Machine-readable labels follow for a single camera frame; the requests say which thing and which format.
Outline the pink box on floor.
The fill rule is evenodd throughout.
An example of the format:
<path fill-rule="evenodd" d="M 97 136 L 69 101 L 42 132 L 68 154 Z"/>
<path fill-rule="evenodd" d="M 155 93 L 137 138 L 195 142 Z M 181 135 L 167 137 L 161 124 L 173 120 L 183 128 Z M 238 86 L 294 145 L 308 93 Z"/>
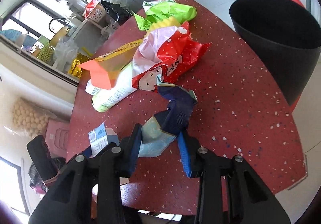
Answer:
<path fill-rule="evenodd" d="M 70 125 L 67 122 L 50 119 L 47 124 L 45 141 L 53 157 L 67 158 Z"/>

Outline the orange yellow carton box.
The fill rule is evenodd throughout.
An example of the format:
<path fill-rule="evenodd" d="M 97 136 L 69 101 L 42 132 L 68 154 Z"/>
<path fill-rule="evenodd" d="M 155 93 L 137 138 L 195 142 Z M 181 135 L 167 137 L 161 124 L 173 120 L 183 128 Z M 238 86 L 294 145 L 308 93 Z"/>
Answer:
<path fill-rule="evenodd" d="M 116 50 L 100 55 L 92 60 L 77 65 L 90 73 L 94 87 L 110 90 L 116 85 L 121 70 L 128 65 L 143 39 L 129 42 Z"/>

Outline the blue wrapper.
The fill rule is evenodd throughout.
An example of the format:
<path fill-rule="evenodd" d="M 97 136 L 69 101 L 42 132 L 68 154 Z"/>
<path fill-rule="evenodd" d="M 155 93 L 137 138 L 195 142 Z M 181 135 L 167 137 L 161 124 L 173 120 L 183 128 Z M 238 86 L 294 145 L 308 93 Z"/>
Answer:
<path fill-rule="evenodd" d="M 157 88 L 161 97 L 168 100 L 168 105 L 166 110 L 155 113 L 142 126 L 140 158 L 160 156 L 188 126 L 197 104 L 197 97 L 192 90 L 169 83 L 160 83 Z"/>

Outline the red white snack bag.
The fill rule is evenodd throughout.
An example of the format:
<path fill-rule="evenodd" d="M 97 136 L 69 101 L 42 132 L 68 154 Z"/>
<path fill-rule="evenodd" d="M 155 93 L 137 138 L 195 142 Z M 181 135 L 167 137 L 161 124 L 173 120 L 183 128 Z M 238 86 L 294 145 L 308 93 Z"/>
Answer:
<path fill-rule="evenodd" d="M 133 55 L 132 87 L 156 92 L 158 79 L 175 83 L 196 65 L 210 46 L 192 39 L 188 22 L 151 31 Z"/>

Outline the green plastic bottle white cap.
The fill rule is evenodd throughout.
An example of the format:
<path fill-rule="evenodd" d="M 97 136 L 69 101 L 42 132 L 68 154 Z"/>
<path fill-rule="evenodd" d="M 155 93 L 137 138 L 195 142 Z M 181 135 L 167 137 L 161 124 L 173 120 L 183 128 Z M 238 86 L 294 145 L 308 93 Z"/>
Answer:
<path fill-rule="evenodd" d="M 91 103 L 93 108 L 103 113 L 111 107 L 115 106 L 125 97 L 135 92 L 137 89 L 132 86 L 132 62 L 130 62 L 126 67 L 124 67 L 117 80 L 116 85 L 110 90 L 101 89 L 93 95 Z"/>

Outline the green plastic wrapper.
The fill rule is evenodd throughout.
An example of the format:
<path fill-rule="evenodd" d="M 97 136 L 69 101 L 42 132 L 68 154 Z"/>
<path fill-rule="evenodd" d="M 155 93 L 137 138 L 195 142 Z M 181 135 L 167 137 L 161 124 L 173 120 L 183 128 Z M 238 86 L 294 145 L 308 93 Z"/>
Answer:
<path fill-rule="evenodd" d="M 196 7 L 177 3 L 175 0 L 143 1 L 142 7 L 145 17 L 133 13 L 139 30 L 147 31 L 154 23 L 169 20 L 171 17 L 182 24 L 190 21 L 197 15 Z"/>

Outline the bag of round yellow balls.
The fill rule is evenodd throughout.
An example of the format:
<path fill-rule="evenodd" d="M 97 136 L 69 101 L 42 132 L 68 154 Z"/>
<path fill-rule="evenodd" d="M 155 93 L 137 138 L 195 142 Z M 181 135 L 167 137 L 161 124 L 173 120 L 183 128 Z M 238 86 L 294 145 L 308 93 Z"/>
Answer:
<path fill-rule="evenodd" d="M 22 98 L 17 99 L 12 106 L 13 131 L 29 139 L 44 135 L 49 120 L 56 118 L 57 116 L 51 111 Z"/>

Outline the yellow packaged goods stack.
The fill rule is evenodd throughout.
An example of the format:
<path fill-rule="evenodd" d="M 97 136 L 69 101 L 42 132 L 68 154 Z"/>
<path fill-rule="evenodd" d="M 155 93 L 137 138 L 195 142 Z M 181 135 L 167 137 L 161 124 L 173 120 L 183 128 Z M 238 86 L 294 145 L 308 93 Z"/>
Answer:
<path fill-rule="evenodd" d="M 89 57 L 87 55 L 83 55 L 81 53 L 77 53 L 76 57 L 73 59 L 71 66 L 68 70 L 68 74 L 71 76 L 80 78 L 82 76 L 82 69 L 80 67 L 80 64 L 85 63 L 89 60 Z"/>

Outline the golden cooking pot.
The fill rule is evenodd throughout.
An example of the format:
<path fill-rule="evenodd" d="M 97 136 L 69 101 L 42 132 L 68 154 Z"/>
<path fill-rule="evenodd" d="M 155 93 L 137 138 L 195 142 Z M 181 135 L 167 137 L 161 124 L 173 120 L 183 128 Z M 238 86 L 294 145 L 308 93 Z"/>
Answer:
<path fill-rule="evenodd" d="M 70 27 L 66 20 L 63 20 L 61 18 L 53 18 L 48 25 L 48 28 L 52 33 L 53 33 L 53 30 L 51 29 L 51 24 L 53 21 L 61 21 L 62 24 L 64 25 L 61 29 L 59 29 L 56 33 L 54 33 L 54 36 L 50 40 L 50 45 L 55 48 L 59 40 L 67 36 L 68 32 L 70 31 Z"/>

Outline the black plastic bag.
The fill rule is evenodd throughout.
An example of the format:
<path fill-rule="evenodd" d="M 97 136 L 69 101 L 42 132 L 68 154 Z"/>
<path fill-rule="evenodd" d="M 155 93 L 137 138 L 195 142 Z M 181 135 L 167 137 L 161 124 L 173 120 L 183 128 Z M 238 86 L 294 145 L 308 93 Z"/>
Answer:
<path fill-rule="evenodd" d="M 101 1 L 101 5 L 103 6 L 106 13 L 119 25 L 123 25 L 128 19 L 130 19 L 133 14 L 120 6 L 120 4 L 114 4 L 107 1 Z"/>

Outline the small blue white carton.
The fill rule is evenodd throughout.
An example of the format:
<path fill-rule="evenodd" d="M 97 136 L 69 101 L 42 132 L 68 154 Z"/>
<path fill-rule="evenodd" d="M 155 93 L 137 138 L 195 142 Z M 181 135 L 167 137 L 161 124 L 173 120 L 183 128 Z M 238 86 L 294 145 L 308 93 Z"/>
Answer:
<path fill-rule="evenodd" d="M 118 135 L 112 128 L 106 128 L 105 123 L 88 133 L 92 156 L 98 155 L 108 144 L 115 143 L 117 146 L 120 141 Z"/>

